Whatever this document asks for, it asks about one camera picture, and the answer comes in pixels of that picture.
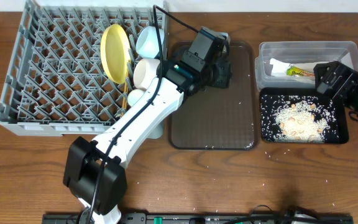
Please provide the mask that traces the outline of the white paper napkin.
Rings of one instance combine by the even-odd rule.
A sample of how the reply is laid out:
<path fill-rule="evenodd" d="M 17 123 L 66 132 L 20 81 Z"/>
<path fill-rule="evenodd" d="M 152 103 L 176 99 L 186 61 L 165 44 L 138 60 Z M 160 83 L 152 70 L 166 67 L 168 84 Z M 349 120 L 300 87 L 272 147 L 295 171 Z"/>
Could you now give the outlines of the white paper napkin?
<path fill-rule="evenodd" d="M 276 60 L 274 58 L 270 59 L 270 64 L 272 66 L 271 76 L 273 77 L 285 77 L 286 71 L 289 68 L 289 66 L 293 65 L 290 63 L 281 62 L 279 60 Z"/>

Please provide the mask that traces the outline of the wooden chopstick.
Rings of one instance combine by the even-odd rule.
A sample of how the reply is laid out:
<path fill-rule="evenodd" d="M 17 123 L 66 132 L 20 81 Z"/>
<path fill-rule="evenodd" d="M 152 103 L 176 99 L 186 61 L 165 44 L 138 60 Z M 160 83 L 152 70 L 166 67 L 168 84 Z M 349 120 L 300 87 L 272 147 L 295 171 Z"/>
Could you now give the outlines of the wooden chopstick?
<path fill-rule="evenodd" d="M 129 78 L 126 77 L 125 84 L 124 84 L 124 99 L 123 99 L 123 105 L 122 107 L 126 110 L 127 109 L 127 97 L 129 93 L 129 87 L 130 87 L 130 81 Z"/>
<path fill-rule="evenodd" d="M 121 116 L 124 115 L 124 113 L 126 112 L 127 109 L 127 91 L 128 91 L 128 86 L 127 83 L 125 81 L 124 83 L 124 91 L 123 91 L 123 99 L 122 99 L 122 111 L 121 111 Z"/>

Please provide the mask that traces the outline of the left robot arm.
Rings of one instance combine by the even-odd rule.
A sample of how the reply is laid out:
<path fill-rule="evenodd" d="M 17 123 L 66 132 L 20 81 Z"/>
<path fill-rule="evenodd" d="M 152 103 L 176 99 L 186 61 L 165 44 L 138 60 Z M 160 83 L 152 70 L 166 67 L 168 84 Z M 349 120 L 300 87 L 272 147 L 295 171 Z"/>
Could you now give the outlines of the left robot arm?
<path fill-rule="evenodd" d="M 141 98 L 91 141 L 78 137 L 68 150 L 63 184 L 85 206 L 78 223 L 118 223 L 127 190 L 126 168 L 151 132 L 206 86 L 227 88 L 230 37 L 202 27 L 188 49 L 164 60 Z"/>

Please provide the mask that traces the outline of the white cup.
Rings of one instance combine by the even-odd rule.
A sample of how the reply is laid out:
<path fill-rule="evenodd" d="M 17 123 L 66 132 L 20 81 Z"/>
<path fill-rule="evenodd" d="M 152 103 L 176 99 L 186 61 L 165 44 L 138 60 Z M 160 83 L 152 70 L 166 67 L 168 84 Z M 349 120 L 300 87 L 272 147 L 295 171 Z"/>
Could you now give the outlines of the white cup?
<path fill-rule="evenodd" d="M 141 89 L 132 90 L 127 96 L 127 103 L 130 107 L 134 106 L 144 95 L 145 91 Z"/>

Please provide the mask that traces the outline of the green snack wrapper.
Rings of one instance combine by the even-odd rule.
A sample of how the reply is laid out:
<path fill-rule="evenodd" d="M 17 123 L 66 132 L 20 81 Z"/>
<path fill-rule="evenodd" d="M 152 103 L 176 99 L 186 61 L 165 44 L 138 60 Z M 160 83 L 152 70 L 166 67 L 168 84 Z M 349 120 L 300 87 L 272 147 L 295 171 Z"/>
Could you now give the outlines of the green snack wrapper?
<path fill-rule="evenodd" d="M 293 65 L 289 66 L 286 71 L 286 75 L 291 77 L 314 77 L 314 73 L 308 72 Z"/>

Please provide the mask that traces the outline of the light blue bowl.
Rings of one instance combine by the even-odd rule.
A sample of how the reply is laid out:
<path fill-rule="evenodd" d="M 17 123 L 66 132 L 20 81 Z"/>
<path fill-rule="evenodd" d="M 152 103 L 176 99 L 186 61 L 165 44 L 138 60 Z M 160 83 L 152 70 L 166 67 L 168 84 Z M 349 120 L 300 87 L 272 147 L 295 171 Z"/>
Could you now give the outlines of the light blue bowl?
<path fill-rule="evenodd" d="M 156 28 L 147 26 L 139 34 L 135 50 L 142 58 L 160 58 Z"/>

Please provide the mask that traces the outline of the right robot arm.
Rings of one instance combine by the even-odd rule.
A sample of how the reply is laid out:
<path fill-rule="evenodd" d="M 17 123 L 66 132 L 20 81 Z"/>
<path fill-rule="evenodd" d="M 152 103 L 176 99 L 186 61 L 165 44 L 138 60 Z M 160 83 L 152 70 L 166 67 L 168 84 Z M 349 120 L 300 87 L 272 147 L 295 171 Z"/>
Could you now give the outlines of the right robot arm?
<path fill-rule="evenodd" d="M 315 90 L 349 108 L 358 122 L 358 72 L 338 61 L 318 63 L 313 71 Z"/>

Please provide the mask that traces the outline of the yellow plate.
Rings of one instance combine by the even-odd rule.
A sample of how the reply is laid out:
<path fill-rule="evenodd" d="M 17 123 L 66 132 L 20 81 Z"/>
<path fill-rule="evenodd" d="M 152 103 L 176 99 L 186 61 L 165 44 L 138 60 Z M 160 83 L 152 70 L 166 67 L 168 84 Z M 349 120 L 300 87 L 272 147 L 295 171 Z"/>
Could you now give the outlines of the yellow plate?
<path fill-rule="evenodd" d="M 127 64 L 131 62 L 130 43 L 125 30 L 119 24 L 109 26 L 101 39 L 101 61 L 108 78 L 123 84 L 128 76 Z"/>

